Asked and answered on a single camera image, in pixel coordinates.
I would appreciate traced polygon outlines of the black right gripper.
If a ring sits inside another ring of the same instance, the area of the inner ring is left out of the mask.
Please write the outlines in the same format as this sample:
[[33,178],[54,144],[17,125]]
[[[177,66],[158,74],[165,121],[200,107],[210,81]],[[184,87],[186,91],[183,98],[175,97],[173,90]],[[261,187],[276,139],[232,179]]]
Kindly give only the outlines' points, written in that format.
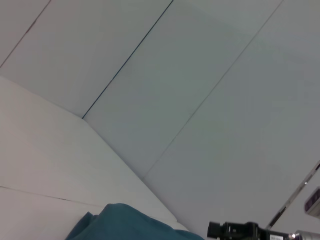
[[292,240],[291,233],[259,228],[256,223],[210,222],[207,237],[217,240]]

